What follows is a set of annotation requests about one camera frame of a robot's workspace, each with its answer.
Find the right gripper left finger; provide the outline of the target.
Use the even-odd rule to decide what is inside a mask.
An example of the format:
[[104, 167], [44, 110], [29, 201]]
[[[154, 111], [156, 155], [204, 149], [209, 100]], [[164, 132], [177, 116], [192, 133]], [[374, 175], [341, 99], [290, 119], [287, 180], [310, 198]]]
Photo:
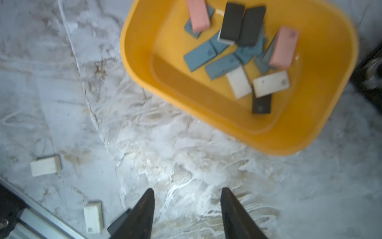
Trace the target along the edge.
[[128, 217], [118, 228], [112, 239], [149, 239], [151, 238], [155, 211], [155, 194], [152, 188], [145, 191]]

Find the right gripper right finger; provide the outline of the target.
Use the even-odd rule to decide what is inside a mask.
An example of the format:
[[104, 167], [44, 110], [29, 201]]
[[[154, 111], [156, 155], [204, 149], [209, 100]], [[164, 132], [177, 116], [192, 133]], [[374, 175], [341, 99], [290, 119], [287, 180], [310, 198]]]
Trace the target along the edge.
[[267, 239], [228, 187], [220, 198], [226, 239]]

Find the white eraser bottom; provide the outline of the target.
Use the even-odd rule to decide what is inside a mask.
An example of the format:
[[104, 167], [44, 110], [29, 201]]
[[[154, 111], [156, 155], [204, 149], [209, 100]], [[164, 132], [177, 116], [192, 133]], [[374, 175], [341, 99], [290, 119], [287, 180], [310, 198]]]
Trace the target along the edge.
[[101, 234], [104, 229], [101, 202], [89, 202], [84, 207], [86, 232], [88, 234]]

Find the blue eraser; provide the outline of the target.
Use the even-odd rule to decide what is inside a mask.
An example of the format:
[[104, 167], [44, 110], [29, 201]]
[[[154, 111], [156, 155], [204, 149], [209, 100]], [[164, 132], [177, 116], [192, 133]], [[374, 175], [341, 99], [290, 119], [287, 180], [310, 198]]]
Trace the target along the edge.
[[258, 35], [257, 43], [254, 46], [240, 46], [238, 47], [234, 55], [241, 62], [246, 65], [252, 58], [260, 56], [263, 53], [264, 45], [268, 41], [265, 36], [265, 25], [262, 24]]
[[[215, 9], [211, 5], [207, 5], [207, 9], [208, 9], [209, 18], [212, 19], [212, 16], [213, 16], [213, 14], [215, 12]], [[201, 35], [201, 32], [196, 32], [196, 33], [193, 32], [193, 27], [192, 27], [191, 19], [189, 19], [187, 21], [187, 23], [185, 24], [184, 30], [188, 34], [190, 34], [192, 37], [194, 37], [195, 39], [198, 39], [199, 36]]]
[[209, 39], [209, 42], [211, 43], [212, 47], [215, 49], [217, 55], [221, 54], [226, 48], [229, 47], [229, 45], [218, 41], [219, 34], [220, 32], [217, 32], [213, 37]]
[[184, 55], [184, 60], [189, 70], [194, 72], [215, 57], [217, 57], [215, 48], [209, 41], [206, 41]]
[[233, 53], [231, 53], [206, 65], [205, 70], [210, 80], [213, 81], [240, 66], [240, 60]]

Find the pink eraser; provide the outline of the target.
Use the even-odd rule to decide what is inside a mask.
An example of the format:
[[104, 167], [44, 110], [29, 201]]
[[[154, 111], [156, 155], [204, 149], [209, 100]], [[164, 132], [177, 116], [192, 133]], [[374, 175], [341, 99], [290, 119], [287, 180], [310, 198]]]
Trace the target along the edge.
[[282, 26], [276, 34], [274, 49], [269, 65], [275, 68], [287, 69], [291, 66], [299, 38], [297, 29]]
[[210, 16], [205, 0], [186, 0], [193, 33], [209, 30]]

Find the yellow plastic storage box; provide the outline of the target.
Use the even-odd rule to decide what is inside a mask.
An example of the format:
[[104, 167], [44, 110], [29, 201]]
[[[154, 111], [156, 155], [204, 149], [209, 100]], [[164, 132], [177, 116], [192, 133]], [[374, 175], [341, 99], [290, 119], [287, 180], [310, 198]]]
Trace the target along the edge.
[[299, 39], [290, 88], [273, 95], [269, 115], [255, 115], [250, 95], [235, 99], [225, 77], [210, 80], [204, 68], [191, 72], [184, 61], [221, 28], [226, 1], [209, 5], [215, 9], [211, 29], [195, 39], [184, 30], [185, 1], [134, 1], [120, 37], [127, 72], [143, 88], [263, 153], [303, 150], [321, 132], [357, 63], [353, 23], [328, 1], [264, 1], [267, 38], [289, 26]]

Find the black eraser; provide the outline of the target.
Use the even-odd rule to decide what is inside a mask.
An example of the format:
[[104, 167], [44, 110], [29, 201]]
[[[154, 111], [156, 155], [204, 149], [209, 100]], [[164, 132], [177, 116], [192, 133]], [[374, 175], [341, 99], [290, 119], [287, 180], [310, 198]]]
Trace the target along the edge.
[[266, 9], [265, 5], [246, 9], [242, 21], [240, 37], [237, 42], [239, 46], [256, 45], [260, 29], [263, 25]]
[[252, 113], [253, 114], [270, 114], [271, 113], [272, 96], [266, 95], [257, 98], [252, 92]]
[[131, 211], [131, 208], [129, 208], [124, 213], [122, 213], [114, 222], [112, 222], [110, 224], [110, 226], [107, 228], [107, 231], [108, 231], [110, 236], [113, 236], [115, 234], [115, 232], [118, 230], [118, 228], [122, 225], [122, 223], [128, 217], [128, 214], [130, 211]]
[[244, 13], [244, 5], [227, 2], [221, 26], [221, 37], [223, 39], [235, 42], [239, 40]]

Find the grey eraser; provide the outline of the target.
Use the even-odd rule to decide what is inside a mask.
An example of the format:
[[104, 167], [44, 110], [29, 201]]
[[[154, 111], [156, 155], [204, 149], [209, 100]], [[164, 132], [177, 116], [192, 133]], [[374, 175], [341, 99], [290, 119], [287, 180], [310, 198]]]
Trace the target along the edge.
[[262, 75], [265, 75], [270, 70], [277, 70], [276, 67], [270, 65], [270, 59], [274, 51], [275, 40], [277, 35], [272, 39], [269, 47], [263, 52], [261, 56], [254, 59], [254, 63]]

